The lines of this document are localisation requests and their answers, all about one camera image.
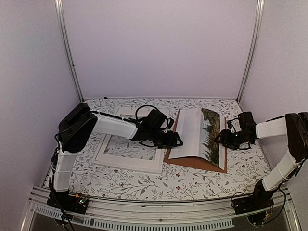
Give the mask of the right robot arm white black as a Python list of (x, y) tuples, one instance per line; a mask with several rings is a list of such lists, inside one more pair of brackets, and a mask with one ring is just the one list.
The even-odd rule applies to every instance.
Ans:
[(253, 210), (259, 210), (279, 186), (288, 181), (292, 176), (297, 176), (303, 163), (308, 158), (308, 114), (307, 112), (289, 113), (256, 124), (251, 112), (238, 114), (240, 131), (232, 132), (232, 122), (227, 122), (228, 128), (223, 129), (214, 139), (232, 150), (237, 150), (243, 143), (255, 144), (256, 140), (276, 136), (286, 136), (288, 148), (282, 160), (263, 179), (259, 180), (252, 196), (249, 198), (249, 206)]

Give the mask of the white picture frame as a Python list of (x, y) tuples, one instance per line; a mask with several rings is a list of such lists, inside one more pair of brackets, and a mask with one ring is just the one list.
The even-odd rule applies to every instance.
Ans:
[(98, 121), (92, 133), (102, 135), (103, 138), (91, 162), (105, 167), (160, 174), (165, 150), (146, 147), (132, 140), (139, 127), (127, 116), (135, 119), (135, 110), (118, 107), (115, 115), (96, 115)]

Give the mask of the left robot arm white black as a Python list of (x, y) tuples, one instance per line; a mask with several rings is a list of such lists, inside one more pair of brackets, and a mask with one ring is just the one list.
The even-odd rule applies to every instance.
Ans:
[(144, 145), (150, 141), (158, 149), (171, 149), (183, 145), (177, 132), (171, 131), (174, 123), (155, 106), (149, 114), (138, 117), (137, 108), (133, 118), (123, 118), (99, 111), (93, 111), (86, 103), (79, 103), (59, 124), (54, 138), (57, 142), (52, 156), (52, 177), (49, 188), (53, 201), (61, 208), (71, 205), (69, 179), (75, 158), (86, 146), (91, 133), (98, 129), (107, 135), (119, 136)]

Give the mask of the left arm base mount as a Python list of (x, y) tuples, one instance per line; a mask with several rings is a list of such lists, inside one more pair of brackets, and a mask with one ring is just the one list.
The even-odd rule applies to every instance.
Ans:
[(86, 214), (89, 198), (81, 193), (70, 195), (66, 192), (50, 192), (47, 205), (64, 211)]

